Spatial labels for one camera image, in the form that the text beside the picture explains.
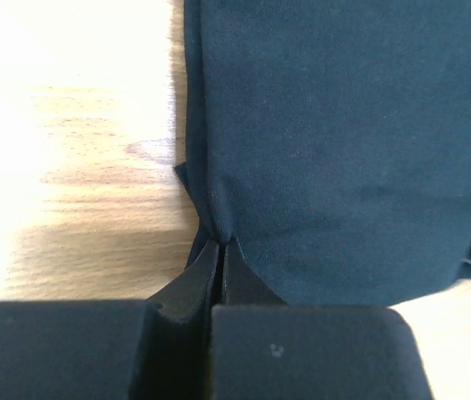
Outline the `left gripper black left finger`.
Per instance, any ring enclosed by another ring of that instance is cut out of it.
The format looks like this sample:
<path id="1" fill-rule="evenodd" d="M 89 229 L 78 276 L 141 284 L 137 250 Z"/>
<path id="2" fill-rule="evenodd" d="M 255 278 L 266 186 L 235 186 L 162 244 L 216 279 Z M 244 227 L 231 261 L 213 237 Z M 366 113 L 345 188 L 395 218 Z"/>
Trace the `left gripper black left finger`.
<path id="1" fill-rule="evenodd" d="M 0 302 L 0 399 L 199 399 L 218 254 L 147 299 Z"/>

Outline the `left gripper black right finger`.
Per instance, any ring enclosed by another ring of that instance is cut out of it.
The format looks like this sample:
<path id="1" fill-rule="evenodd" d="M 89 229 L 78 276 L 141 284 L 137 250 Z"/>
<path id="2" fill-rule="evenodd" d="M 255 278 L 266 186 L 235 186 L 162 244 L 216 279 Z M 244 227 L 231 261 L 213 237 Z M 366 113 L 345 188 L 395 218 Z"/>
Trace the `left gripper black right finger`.
<path id="1" fill-rule="evenodd" d="M 385 307 L 289 306 L 230 242 L 212 310 L 214 399 L 430 399 L 409 325 Z"/>

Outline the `black t shirt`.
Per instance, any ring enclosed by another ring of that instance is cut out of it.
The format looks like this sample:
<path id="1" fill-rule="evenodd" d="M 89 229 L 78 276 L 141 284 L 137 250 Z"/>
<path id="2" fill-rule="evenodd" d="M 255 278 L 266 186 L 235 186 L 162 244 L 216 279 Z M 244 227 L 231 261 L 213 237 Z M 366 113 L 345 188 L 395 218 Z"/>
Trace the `black t shirt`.
<path id="1" fill-rule="evenodd" d="M 186 159 L 226 303 L 471 277 L 471 1 L 187 1 Z"/>

